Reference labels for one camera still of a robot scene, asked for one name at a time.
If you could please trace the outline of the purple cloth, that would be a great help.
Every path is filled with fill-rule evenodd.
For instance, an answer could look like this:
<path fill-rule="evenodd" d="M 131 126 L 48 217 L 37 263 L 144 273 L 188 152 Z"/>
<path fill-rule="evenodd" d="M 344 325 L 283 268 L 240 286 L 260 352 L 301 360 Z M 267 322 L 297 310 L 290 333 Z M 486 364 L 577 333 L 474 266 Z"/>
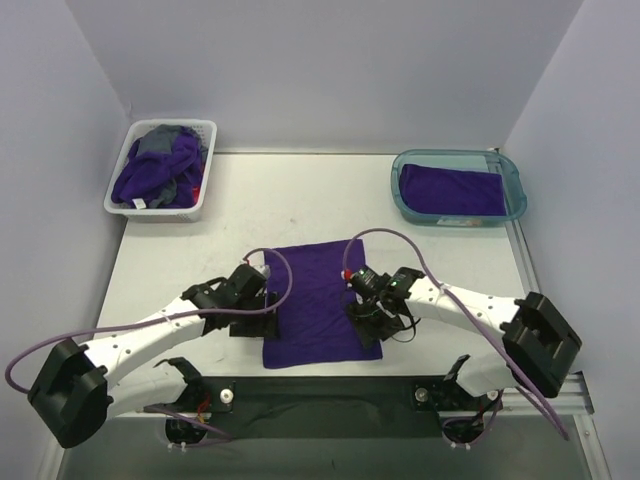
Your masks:
<path fill-rule="evenodd" d="M 498 174 L 404 165 L 400 196 L 420 214 L 505 216 L 504 188 Z"/>

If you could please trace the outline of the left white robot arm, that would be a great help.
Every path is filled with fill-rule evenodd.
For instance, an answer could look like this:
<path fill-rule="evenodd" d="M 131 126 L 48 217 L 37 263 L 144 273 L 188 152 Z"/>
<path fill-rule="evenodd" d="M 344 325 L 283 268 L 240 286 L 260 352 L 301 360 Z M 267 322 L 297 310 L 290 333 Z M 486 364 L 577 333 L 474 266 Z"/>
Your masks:
<path fill-rule="evenodd" d="M 278 301 L 266 289 L 269 276 L 266 265 L 241 264 L 227 278 L 190 286 L 129 330 L 57 343 L 27 394 L 29 403 L 63 448 L 84 443 L 124 413 L 195 408 L 214 396 L 196 367 L 169 357 L 169 350 L 238 324 L 267 333 Z"/>

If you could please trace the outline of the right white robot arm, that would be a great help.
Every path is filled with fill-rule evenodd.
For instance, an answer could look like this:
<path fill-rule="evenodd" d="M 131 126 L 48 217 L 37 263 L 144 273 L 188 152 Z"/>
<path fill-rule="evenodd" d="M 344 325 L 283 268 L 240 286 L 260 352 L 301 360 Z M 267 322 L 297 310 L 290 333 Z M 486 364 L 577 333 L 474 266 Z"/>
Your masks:
<path fill-rule="evenodd" d="M 555 398 L 582 347 L 553 302 L 538 292 L 523 299 L 482 294 L 432 281 L 408 267 L 389 275 L 364 266 L 343 276 L 356 296 L 346 314 L 366 348 L 414 329 L 420 320 L 484 337 L 493 352 L 462 355 L 445 377 L 472 397 L 523 387 Z"/>

